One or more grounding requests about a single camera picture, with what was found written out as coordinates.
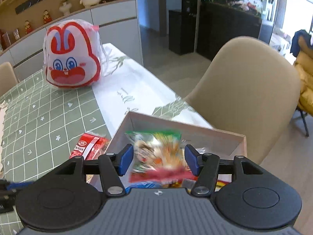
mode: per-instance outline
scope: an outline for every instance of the wooden floor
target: wooden floor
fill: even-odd
[[[168,50],[168,38],[140,29],[144,66],[185,97],[199,82],[210,61],[197,53],[178,56]],[[313,117],[306,118],[310,137],[305,137],[300,113],[295,112],[288,127],[261,166],[294,187],[302,198],[302,210],[295,228],[313,235]]]

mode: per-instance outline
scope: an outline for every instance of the white cabinet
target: white cabinet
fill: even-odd
[[[99,34],[102,43],[112,43],[127,56],[142,64],[137,19],[102,26]]]
[[[26,60],[14,68],[14,72],[19,81],[26,79],[43,67],[43,51]]]
[[[3,64],[4,62],[9,62],[12,66],[15,65],[9,50],[3,54],[0,54],[0,64]]]
[[[86,11],[77,13],[75,15],[69,16],[67,18],[64,18],[64,19],[56,22],[55,24],[58,24],[61,21],[70,20],[70,19],[82,19],[82,20],[85,20],[85,21],[89,22],[90,24],[92,24],[92,17],[91,17],[91,11],[90,10],[86,10]]]
[[[43,39],[46,31],[46,28],[43,28],[31,34],[26,39],[17,43],[10,49],[15,64],[18,64],[19,62],[42,49]]]
[[[136,2],[118,1],[116,3],[103,5],[91,9],[91,15],[94,25],[104,25],[110,22],[132,18],[137,16]]]

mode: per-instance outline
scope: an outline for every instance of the green checkered tablecloth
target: green checkered tablecloth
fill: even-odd
[[[37,180],[69,158],[87,131],[110,138],[91,87],[62,90],[38,71],[0,97],[8,103],[1,146],[5,179]],[[0,233],[22,225],[16,212],[0,215]]]

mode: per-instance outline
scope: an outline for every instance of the navy blue cloth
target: navy blue cloth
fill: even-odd
[[[311,35],[309,35],[307,31],[303,29],[300,31],[297,31],[295,32],[295,36],[292,38],[292,43],[291,43],[291,48],[290,48],[290,53],[292,53],[294,57],[297,57],[300,52],[300,46],[298,44],[298,40],[300,36],[303,36],[303,38],[306,41],[306,45],[310,49],[313,49],[313,46],[311,46]]]

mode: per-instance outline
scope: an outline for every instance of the black metal leg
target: black metal leg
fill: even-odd
[[[300,110],[300,109],[299,109],[299,111],[300,111],[300,114],[301,114],[301,118],[303,120],[304,128],[306,129],[306,136],[308,137],[309,136],[309,130],[308,130],[308,126],[306,125],[306,118],[305,118],[305,116],[303,114],[303,111]]]

